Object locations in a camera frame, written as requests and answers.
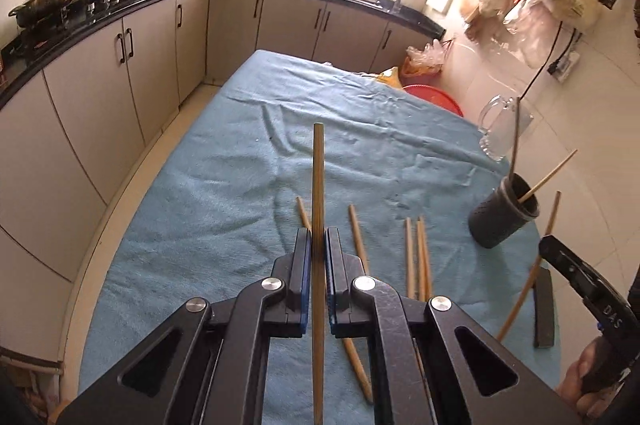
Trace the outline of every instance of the metal screw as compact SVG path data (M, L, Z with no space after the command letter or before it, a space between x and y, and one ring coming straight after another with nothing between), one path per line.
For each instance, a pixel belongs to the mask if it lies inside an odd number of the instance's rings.
M191 313L197 313L207 307L207 301L202 297L194 297L193 299L187 300L185 306L187 306L187 311L190 311Z
M360 291L369 291L376 287L376 280L368 275L361 275L353 281L353 285Z
M451 301L440 295L431 299L431 306L434 310L447 311L451 309Z
M282 286L282 281L277 277L267 277L262 281L262 287L265 290L274 291L280 289Z

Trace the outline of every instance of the wooden chopstick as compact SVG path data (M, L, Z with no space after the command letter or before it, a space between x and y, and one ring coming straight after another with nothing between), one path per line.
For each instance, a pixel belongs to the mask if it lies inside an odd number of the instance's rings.
M415 299L414 235L411 218L404 220L404 239L406 242L406 296Z
M305 204L299 196L296 197L296 202L298 203L298 212L300 213L302 224L308 230L311 230L311 226L307 226L309 218L306 216ZM362 394L369 403L373 404L373 390L371 388L371 383L369 381L369 377L367 376L367 372L364 370L364 366L360 361L360 357L358 356L358 352L356 350L355 344L353 343L353 340L342 339L342 345L344 346L344 350L347 352L347 357L349 358L349 362L351 363L353 372L356 374L356 378L358 379L358 383L360 384L360 388L362 389Z
M513 174L516 170L516 158L518 157L518 141L520 140L520 97L516 97L516 123L513 134L513 150L511 151L511 164L509 166L509 183L513 183Z
M298 204L298 213L300 213L302 226L305 227L306 230L311 231L311 223L309 223L309 218L306 216L305 202L300 196L296 196L296 203Z
M324 125L314 124L311 188L311 349L314 425L322 425L324 405Z
M356 247L356 254L362 261L362 267L364 268L364 275L369 275L369 259L367 258L367 251L364 248L362 242L362 233L360 232L360 224L358 223L358 215L356 214L356 207L352 204L349 205L349 220L351 222L351 231L353 232L353 244Z
M577 153L578 150L574 149L569 153L569 156L567 156L566 158L564 158L564 160L562 160L558 165L556 165L556 168L553 169L549 174L547 174L545 177L543 177L542 180L540 180L529 192L527 192L522 198L518 199L518 203L524 203L525 201L527 201L533 194L536 193L537 190L540 189L540 187L542 187L542 185L544 185L546 182L548 182L553 176L556 175L556 173L558 173L558 171L564 167L564 165L571 160L571 158L574 157L575 153Z
M420 224L421 220L422 216L418 217L418 222L415 225L415 233L418 240L418 300L427 302L426 252L424 249L424 236L422 235L424 227Z
M554 205L551 208L551 215L549 216L549 221L546 224L545 235L549 235L554 231L554 225L556 224L556 215L558 215L558 207L560 205L561 196L562 196L562 193L560 191L556 192ZM496 336L496 339L498 342L502 342L502 340L505 338L507 333L509 333L509 329L511 329L511 326L513 326L513 323L516 320L518 313L520 313L520 309L522 308L524 301L527 299L529 290L533 287L533 285L536 282L536 279L538 278L541 263L542 263L542 258L540 257L539 254L537 254L536 261L534 262L533 267L529 272L529 277L527 277L527 281L524 283L524 287L520 292L520 296L518 297L516 304L513 305L513 308L511 309L509 316L507 316L507 320L505 320L504 324L502 325L500 332L498 332Z
M433 297L433 277L431 276L431 261L429 258L429 244L427 242L427 230L424 226L424 216L418 218L420 226L420 240L422 242L422 264L424 265L424 300L427 301Z

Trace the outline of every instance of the electrical cord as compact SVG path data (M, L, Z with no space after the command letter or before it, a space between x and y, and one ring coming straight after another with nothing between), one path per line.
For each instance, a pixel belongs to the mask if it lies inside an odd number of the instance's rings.
M533 82L536 81L536 79L540 76L540 73L542 73L542 71L545 69L546 64L549 62L549 59L551 59L551 55L553 55L554 53L554 49L556 49L556 43L558 42L558 38L560 37L560 30L562 30L562 21L560 21L560 24L558 25L558 32L556 33L556 38L554 39L554 43L551 45L551 51L549 52L549 56L546 58L545 63L542 65L542 67L538 70L538 72L533 76L533 78L531 79L531 81L529 82L529 85L527 86L527 88L524 90L524 93L520 95L520 100L522 100L524 98L524 95L527 94L527 92L529 91L529 89L531 88L531 86L533 85Z
M558 69L558 65L560 61L569 51L569 48L574 44L574 37L577 33L578 31L574 28L574 32L571 34L571 39L569 39L569 44L566 45L566 48L564 48L564 51L560 53L560 56L556 60L554 60L552 63L550 63L549 68L547 69L550 75L553 75L556 72L556 69ZM575 41L578 42L581 36L582 34L578 35L578 39L576 39Z

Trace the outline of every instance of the glass mug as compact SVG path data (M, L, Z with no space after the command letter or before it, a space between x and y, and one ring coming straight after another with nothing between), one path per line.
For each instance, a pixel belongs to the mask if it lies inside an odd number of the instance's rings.
M488 128L484 126L484 119L492 108L500 107L500 113ZM518 132L520 136L527 130L533 115L529 113L524 104L520 103L520 126ZM489 103L482 108L478 118L478 129L483 133L480 139L480 148L489 158L500 161L504 158L511 147L513 147L513 136L516 128L516 99L504 98L496 95L489 100Z

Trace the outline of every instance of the cabinet door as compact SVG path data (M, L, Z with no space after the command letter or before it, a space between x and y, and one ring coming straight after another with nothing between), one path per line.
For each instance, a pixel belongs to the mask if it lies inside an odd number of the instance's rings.
M262 0L209 0L207 79L222 85L255 51Z
M369 73L382 73L393 66L400 68L406 57L407 47L424 48L431 41L431 37L427 35L390 22L386 27Z
M123 21L127 67L142 136L148 144L178 108L175 0L156 2Z
M340 4L327 4L314 51L316 62L368 72L376 56L386 20Z
M0 228L0 346L58 361L71 283L29 255Z
M325 1L264 0L256 49L311 59Z
M145 145L122 58L122 22L44 69L53 104L80 163L109 203Z
M66 135L42 73L0 111L0 225L73 281L106 208Z
M180 103L204 79L209 0L176 0L175 53Z

